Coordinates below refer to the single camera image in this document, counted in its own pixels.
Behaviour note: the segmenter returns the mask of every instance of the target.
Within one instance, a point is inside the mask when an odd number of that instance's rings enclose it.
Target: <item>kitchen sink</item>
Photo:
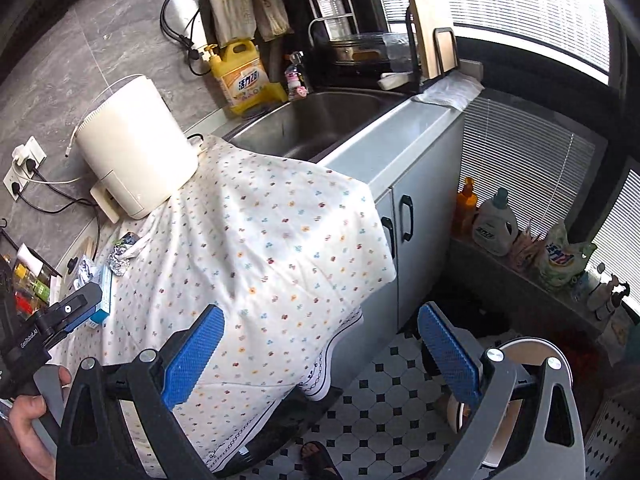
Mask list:
[[[264,155],[318,162],[407,99],[376,90],[327,90],[287,103],[224,139]]]

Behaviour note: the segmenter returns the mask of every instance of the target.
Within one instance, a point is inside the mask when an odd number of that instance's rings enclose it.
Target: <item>black cable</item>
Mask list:
[[[76,197],[73,197],[73,196],[71,196],[71,195],[69,195],[69,194],[65,193],[64,191],[62,191],[62,190],[60,190],[60,189],[58,189],[58,188],[56,188],[56,187],[53,187],[51,184],[49,184],[49,183],[47,182],[47,179],[46,179],[46,178],[44,178],[44,177],[42,176],[42,174],[41,174],[38,170],[36,170],[35,168],[33,168],[33,169],[31,169],[31,168],[30,168],[30,166],[31,166],[31,164],[30,164],[30,163],[31,163],[32,161],[33,161],[33,159],[32,159],[32,158],[30,158],[30,159],[28,159],[28,160],[27,160],[27,171],[30,171],[31,173],[33,173],[34,175],[36,175],[36,176],[37,176],[41,181],[43,181],[43,182],[45,183],[45,186],[47,186],[50,190],[52,190],[53,192],[57,193],[57,194],[58,194],[58,195],[60,195],[60,196],[63,196],[63,197],[65,197],[65,198],[68,198],[69,200],[77,200],[79,204],[86,205],[86,206],[89,206],[89,207],[95,207],[95,206],[97,206],[97,203],[92,202],[92,201],[91,201],[91,200],[89,200],[88,198],[76,198]]]
[[[176,30],[173,30],[169,26],[169,23],[166,20],[166,8],[167,8],[167,6],[168,6],[170,1],[171,0],[164,0],[164,2],[162,3],[162,8],[160,10],[160,29],[169,38],[171,38],[172,40],[177,41],[178,43],[180,43],[182,45],[182,47],[187,51],[187,65],[189,67],[190,72],[193,75],[198,76],[198,77],[206,76],[207,74],[210,73],[210,70],[208,70],[208,71],[206,71],[204,73],[199,73],[199,72],[196,72],[193,69],[193,66],[191,65],[191,62],[193,60],[196,60],[196,59],[198,59],[200,57],[200,55],[198,54],[198,51],[193,48],[193,28],[195,26],[195,20],[198,17],[198,14],[200,14],[202,9],[201,9],[200,6],[198,6],[197,12],[187,22],[185,30],[189,26],[191,27],[190,35],[187,38],[185,35],[178,33]]]
[[[27,199],[25,199],[25,197],[22,196],[21,192],[17,192],[16,195],[20,196],[21,199],[23,199],[25,201],[25,203],[27,205],[29,205],[30,207],[33,207],[36,211],[40,211],[41,213],[45,213],[45,214],[58,214],[58,213],[62,213],[66,208],[71,207],[73,204],[80,204],[80,205],[84,205],[87,207],[90,207],[94,210],[94,215],[95,215],[95,221],[97,223],[98,226],[98,235],[97,235],[97,240],[95,242],[95,247],[94,247],[94,256],[92,257],[92,260],[95,261],[96,256],[98,255],[98,246],[100,245],[100,212],[98,210],[98,204],[96,202],[93,202],[92,200],[89,200],[87,198],[75,198],[67,193],[65,193],[64,191],[52,186],[51,184],[47,183],[47,179],[44,178],[42,176],[42,174],[37,170],[37,168],[35,167],[35,161],[32,158],[29,158],[26,162],[26,168],[29,172],[36,174],[39,179],[41,181],[43,181],[45,183],[45,186],[47,186],[50,190],[52,190],[53,192],[57,193],[60,196],[63,196],[64,198],[71,200],[71,202],[69,204],[67,204],[65,207],[63,207],[61,210],[59,211],[45,211],[43,209],[38,208],[37,206],[34,206],[33,204],[31,204]]]
[[[33,205],[31,202],[29,202],[29,201],[24,197],[24,195],[22,194],[22,192],[20,191],[20,189],[19,189],[19,186],[20,186],[20,185],[19,185],[17,182],[14,182],[14,184],[16,184],[16,186],[14,187],[14,189],[15,189],[14,193],[15,193],[17,196],[19,196],[22,200],[24,200],[24,203],[25,203],[26,205],[28,205],[29,207],[31,207],[31,208],[33,208],[33,209],[35,209],[36,211],[39,211],[40,213],[44,213],[44,214],[47,214],[47,215],[57,215],[57,214],[60,214],[60,213],[62,213],[63,211],[66,211],[67,209],[69,209],[71,206],[76,205],[77,203],[79,203],[79,202],[80,202],[79,200],[73,200],[73,202],[68,203],[67,205],[65,205],[65,206],[61,207],[61,208],[60,208],[60,209],[58,209],[57,211],[47,211],[46,209],[39,208],[38,206]]]
[[[18,247],[18,244],[13,241],[13,239],[7,234],[4,228],[0,229],[0,236],[4,238],[7,242],[9,242],[9,245],[11,245],[11,247],[14,248],[14,251],[17,252],[18,249],[20,249],[20,247]]]

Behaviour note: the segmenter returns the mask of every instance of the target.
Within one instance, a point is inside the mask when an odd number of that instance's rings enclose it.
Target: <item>power cord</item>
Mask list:
[[[164,2],[162,3],[162,8],[160,10],[160,29],[169,38],[171,38],[172,40],[177,41],[178,43],[180,43],[182,45],[182,47],[186,50],[186,52],[187,52],[187,64],[189,65],[189,70],[191,71],[191,73],[193,75],[196,75],[196,76],[199,76],[199,77],[206,76],[208,73],[210,73],[210,70],[205,72],[205,73],[199,73],[199,72],[196,72],[193,69],[193,66],[191,65],[192,61],[196,61],[196,60],[200,59],[200,53],[197,51],[197,49],[195,49],[193,47],[193,28],[195,26],[196,18],[198,17],[198,14],[200,14],[200,11],[202,9],[200,8],[200,6],[198,6],[197,12],[187,22],[187,26],[185,27],[185,30],[187,28],[191,27],[190,35],[187,38],[184,34],[180,34],[176,30],[173,30],[169,26],[169,23],[166,20],[166,8],[169,5],[170,1],[171,0],[164,0]]]
[[[67,205],[65,205],[64,207],[58,209],[57,211],[48,211],[46,209],[42,209],[39,208],[36,205],[33,205],[31,202],[29,202],[23,195],[22,192],[20,191],[20,185],[17,182],[14,182],[11,184],[11,189],[14,192],[14,194],[16,194],[17,196],[19,196],[26,205],[28,205],[29,207],[35,209],[36,211],[39,211],[41,213],[44,214],[48,214],[48,215],[57,215],[62,213],[63,211],[65,211],[66,209],[70,208],[71,206],[75,205],[75,204],[79,204],[79,205],[83,205],[86,207],[90,207],[94,210],[94,216],[95,216],[95,221],[97,223],[97,227],[98,227],[98,234],[96,237],[96,241],[95,241],[95,248],[94,248],[94,255],[92,257],[92,260],[95,261],[96,256],[98,255],[98,247],[100,245],[100,231],[101,231],[101,225],[100,225],[100,213],[98,210],[98,204],[93,202],[92,200],[89,200],[87,198],[75,198],[67,193],[65,193],[62,190],[59,190],[55,187],[53,187],[46,178],[44,178],[42,176],[42,174],[37,170],[36,168],[36,161],[33,160],[32,158],[28,158],[27,161],[25,162],[25,167],[27,169],[27,171],[29,171],[30,173],[33,173],[35,175],[37,175],[39,177],[39,179],[42,181],[43,184],[45,184],[50,190],[52,190],[53,192],[57,193],[60,196],[63,196],[64,198],[71,200],[70,203],[68,203]]]

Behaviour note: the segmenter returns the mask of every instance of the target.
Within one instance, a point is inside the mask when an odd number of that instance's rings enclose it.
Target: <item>human hand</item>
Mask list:
[[[60,384],[63,386],[71,382],[71,374],[64,367],[58,367]],[[9,422],[14,430],[20,450],[33,468],[48,480],[55,480],[56,459],[54,459],[36,434],[31,422],[40,418],[47,411],[47,405],[42,396],[20,396],[15,399],[14,406],[9,413]]]

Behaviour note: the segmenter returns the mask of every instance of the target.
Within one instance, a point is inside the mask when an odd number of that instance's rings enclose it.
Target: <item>white charging cable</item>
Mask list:
[[[27,182],[33,182],[34,184],[52,184],[53,186],[62,186],[64,184],[73,184],[74,182],[78,182],[79,180],[84,179],[84,176],[79,176],[78,178],[75,178],[73,180],[65,180],[64,182],[49,182],[48,180],[46,182],[42,181],[42,180],[33,180],[32,178],[29,178],[27,175],[26,170],[24,170],[22,167],[20,167],[18,165],[18,163],[14,160],[14,173],[16,175],[18,175],[18,178],[20,180],[25,180]]]
[[[102,92],[100,92],[93,101],[91,101],[91,104],[89,104],[89,106],[87,107],[87,109],[84,111],[84,114],[82,114],[81,119],[78,121],[78,124],[76,124],[76,127],[74,128],[74,130],[71,133],[71,138],[69,139],[69,145],[66,147],[66,152],[65,152],[65,156],[69,156],[69,153],[71,153],[71,148],[74,144],[74,139],[76,138],[76,133],[78,132],[78,128],[80,128],[80,125],[82,124],[82,122],[84,121],[84,119],[87,117],[87,115],[89,114],[89,110],[91,110],[91,108],[94,106],[94,103],[100,99],[100,97],[102,97],[104,95],[105,92],[108,92],[109,90],[111,90],[111,88],[113,88],[114,86],[116,86],[118,83],[121,83],[122,81],[124,81],[125,79],[129,79],[131,77],[145,77],[144,74],[130,74],[130,75],[126,75],[121,79],[118,79],[115,83],[110,84],[109,86],[107,86],[107,88],[105,88]]]

